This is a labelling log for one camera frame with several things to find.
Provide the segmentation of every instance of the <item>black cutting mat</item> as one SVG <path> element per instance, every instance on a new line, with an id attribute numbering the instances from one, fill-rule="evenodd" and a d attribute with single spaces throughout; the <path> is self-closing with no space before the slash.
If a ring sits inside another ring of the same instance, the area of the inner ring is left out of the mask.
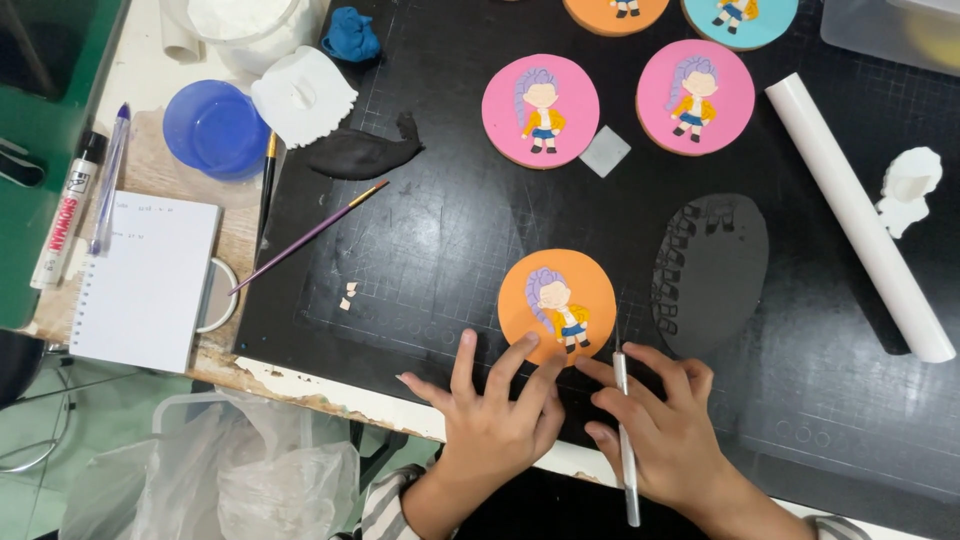
<path id="1" fill-rule="evenodd" d="M 702 158 L 671 155 L 640 129 L 640 70 L 665 44 L 695 37 L 678 3 L 647 31 L 616 39 L 588 33 L 546 0 L 354 5 L 374 16 L 385 59 L 362 76 L 345 68 L 360 90 L 348 123 L 397 138 L 396 114 L 411 110 L 427 149 L 254 283 L 235 352 L 414 399 L 394 375 L 411 370 L 445 383 L 456 335 L 470 326 L 482 335 L 482 384 L 506 348 L 499 283 L 514 262 L 545 248 L 596 259 L 617 291 L 627 337 L 663 348 L 649 299 L 666 222 L 700 196 L 740 193 L 764 214 L 771 249 L 755 316 L 703 358 L 716 372 L 710 413 L 725 452 L 773 496 L 957 537 L 960 364 L 898 356 L 902 338 L 766 98 L 734 144 Z M 960 85 L 825 45 L 821 10 L 801 2 L 786 36 L 741 58 L 758 89 L 801 73 L 875 200 L 903 150 L 927 145 L 944 156 L 946 176 L 927 197 L 931 215 L 899 245 L 960 343 L 960 256 L 950 249 L 960 239 L 951 215 L 960 206 Z M 633 147 L 607 179 L 578 160 L 523 169 L 487 140 L 479 110 L 487 81 L 536 53 L 582 65 L 601 97 L 601 125 Z M 303 151 L 288 159 L 262 258 L 369 186 L 333 182 L 304 162 Z M 348 282 L 359 282 L 349 312 L 339 309 Z M 564 440 L 590 444 L 582 425 L 601 417 L 588 404 L 594 389 L 575 370 L 561 375 Z"/>

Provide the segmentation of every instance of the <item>spiral notebook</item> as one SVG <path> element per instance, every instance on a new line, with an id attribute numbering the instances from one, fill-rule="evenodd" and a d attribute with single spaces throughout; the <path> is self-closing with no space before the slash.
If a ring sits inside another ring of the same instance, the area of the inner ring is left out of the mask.
<path id="1" fill-rule="evenodd" d="M 70 354 L 186 371 L 220 209 L 118 191 L 107 253 L 86 261 Z"/>

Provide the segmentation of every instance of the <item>purple paintbrush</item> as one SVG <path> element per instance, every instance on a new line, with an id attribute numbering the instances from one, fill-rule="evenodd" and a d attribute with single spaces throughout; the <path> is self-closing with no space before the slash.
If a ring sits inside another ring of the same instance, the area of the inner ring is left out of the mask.
<path id="1" fill-rule="evenodd" d="M 345 207 L 337 210 L 337 213 L 335 213 L 335 214 L 331 215 L 330 217 L 326 218 L 326 219 L 323 221 L 323 223 L 321 223 L 320 225 L 314 227 L 309 233 L 304 234 L 303 237 L 302 237 L 300 240 L 297 240 L 297 241 L 294 242 L 289 248 L 283 250 L 282 252 L 280 252 L 279 255 L 277 255 L 277 256 L 274 257 L 274 258 L 271 258 L 266 264 L 264 264 L 263 266 L 261 266 L 260 268 L 258 268 L 255 272 L 253 272 L 253 273 L 251 274 L 251 276 L 250 276 L 249 278 L 246 278 L 245 280 L 241 281 L 240 284 L 238 284 L 237 286 L 233 287 L 233 288 L 230 290 L 230 292 L 227 293 L 227 295 L 230 296 L 230 295 L 236 293 L 236 291 L 242 289 L 242 288 L 244 287 L 244 285 L 246 285 L 247 283 L 252 282 L 253 280 L 257 279 L 261 274 L 263 274 L 263 273 L 266 272 L 267 270 L 270 270 L 275 264 L 277 264 L 278 262 L 280 262 L 280 261 L 284 260 L 285 258 L 287 258 L 288 255 L 290 255 L 290 254 L 292 254 L 294 251 L 296 251 L 297 248 L 299 248 L 300 246 L 302 246 L 303 244 L 305 244 L 310 238 L 313 238 L 313 237 L 316 236 L 317 234 L 320 234 L 321 231 L 323 231 L 323 230 L 326 229 L 327 227 L 329 227 L 329 226 L 333 225 L 334 223 L 336 223 L 338 219 L 340 219 L 341 217 L 344 217 L 345 215 L 347 215 L 347 212 L 349 212 L 349 211 L 351 211 L 352 209 L 354 209 L 354 208 L 356 208 L 357 206 L 359 206 L 360 203 L 366 201 L 368 197 L 370 197 L 371 195 L 373 195 L 374 193 L 376 193 L 376 191 L 377 191 L 378 189 L 380 189 L 381 187 L 383 187 L 383 186 L 386 185 L 386 184 L 387 184 L 387 180 L 386 180 L 386 179 L 381 180 L 379 184 L 375 185 L 374 187 L 371 187 L 371 188 L 368 189 L 367 191 L 363 192 L 359 197 L 357 197 L 356 199 L 353 199 L 352 201 L 350 201 L 350 203 L 349 203 L 348 205 L 346 205 Z"/>

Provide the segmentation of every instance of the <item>pink fondant cookie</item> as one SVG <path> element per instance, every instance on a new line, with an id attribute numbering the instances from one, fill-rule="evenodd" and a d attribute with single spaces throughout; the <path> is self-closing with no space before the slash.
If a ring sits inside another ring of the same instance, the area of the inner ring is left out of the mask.
<path id="1" fill-rule="evenodd" d="M 587 150 L 600 121 L 600 99 L 579 65 L 534 55 L 493 76 L 481 114 L 501 154 L 524 167 L 551 169 Z"/>
<path id="2" fill-rule="evenodd" d="M 702 156 L 743 132 L 755 100 L 754 81 L 736 54 L 711 41 L 687 39 L 663 47 L 647 62 L 636 88 L 636 114 L 658 145 Z"/>

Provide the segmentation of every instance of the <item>ballpoint pen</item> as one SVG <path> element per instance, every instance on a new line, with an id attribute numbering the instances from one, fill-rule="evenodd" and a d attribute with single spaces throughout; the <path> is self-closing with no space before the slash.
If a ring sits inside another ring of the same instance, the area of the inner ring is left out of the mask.
<path id="1" fill-rule="evenodd" d="M 123 161 L 123 150 L 127 146 L 127 135 L 130 133 L 130 106 L 126 103 L 117 112 L 116 122 L 113 124 L 113 136 L 107 147 L 107 168 L 100 179 L 100 206 L 97 208 L 97 223 L 90 238 L 90 247 L 87 250 L 93 256 L 98 256 L 109 249 L 109 222 L 113 213 L 113 195 L 116 193 L 117 177 L 120 175 L 120 163 Z"/>
<path id="2" fill-rule="evenodd" d="M 623 395 L 628 395 L 627 389 L 627 357 L 620 349 L 620 326 L 616 328 L 616 349 L 613 351 L 613 373 L 616 376 L 616 387 Z M 623 458 L 623 491 L 627 498 L 627 523 L 630 527 L 640 527 L 640 498 L 636 494 L 636 457 L 634 447 L 630 445 L 630 436 L 620 424 L 620 455 Z"/>

